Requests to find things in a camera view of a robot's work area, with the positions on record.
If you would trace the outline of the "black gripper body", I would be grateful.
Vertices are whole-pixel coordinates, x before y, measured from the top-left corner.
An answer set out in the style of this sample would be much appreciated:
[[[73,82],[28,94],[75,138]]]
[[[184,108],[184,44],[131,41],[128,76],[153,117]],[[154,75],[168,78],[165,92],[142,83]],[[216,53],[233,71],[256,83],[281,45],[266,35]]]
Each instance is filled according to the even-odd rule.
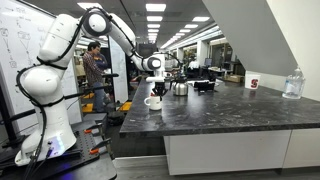
[[[167,93],[164,82],[156,82],[155,87],[152,89],[156,96],[164,96]]]

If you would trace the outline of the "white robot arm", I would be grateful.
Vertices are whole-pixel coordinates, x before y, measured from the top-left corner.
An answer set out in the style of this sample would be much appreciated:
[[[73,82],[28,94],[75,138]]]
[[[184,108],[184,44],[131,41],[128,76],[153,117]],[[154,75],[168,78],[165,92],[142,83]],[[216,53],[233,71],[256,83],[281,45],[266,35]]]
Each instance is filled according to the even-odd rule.
[[[82,36],[108,35],[133,60],[141,71],[152,71],[147,80],[158,90],[164,88],[165,55],[155,52],[147,58],[136,51],[135,34],[117,15],[99,7],[88,8],[74,18],[60,14],[53,21],[37,56],[38,63],[20,70],[16,76],[19,90],[34,105],[39,123],[21,145],[15,156],[18,166],[63,155],[77,141],[70,126],[61,79]]]

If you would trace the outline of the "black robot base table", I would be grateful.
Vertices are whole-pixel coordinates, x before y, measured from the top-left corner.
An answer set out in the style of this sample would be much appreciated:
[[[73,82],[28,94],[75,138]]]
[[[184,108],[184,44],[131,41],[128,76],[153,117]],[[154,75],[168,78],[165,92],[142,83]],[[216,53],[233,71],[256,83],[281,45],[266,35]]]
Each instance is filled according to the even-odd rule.
[[[100,123],[103,130],[101,134],[97,129],[92,133],[84,133],[84,129]],[[73,124],[76,144],[59,157],[37,163],[28,180],[115,180],[117,172],[112,162],[112,152],[108,153],[102,147],[96,154],[89,153],[91,148],[107,139],[107,126],[105,115],[98,118],[89,115],[83,122]]]

